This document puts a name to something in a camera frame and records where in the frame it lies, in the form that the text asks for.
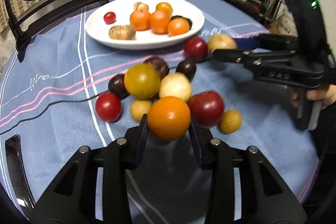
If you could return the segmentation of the person's right hand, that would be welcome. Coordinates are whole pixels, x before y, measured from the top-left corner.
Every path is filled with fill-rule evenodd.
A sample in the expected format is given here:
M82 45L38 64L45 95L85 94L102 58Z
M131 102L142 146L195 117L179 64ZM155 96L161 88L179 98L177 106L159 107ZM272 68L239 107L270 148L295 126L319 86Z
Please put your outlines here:
M286 92L290 103L294 107L299 106L298 90L293 87L287 87ZM309 90L306 93L306 98L311 101L322 101L321 109L325 109L335 102L336 86L323 84L316 90Z

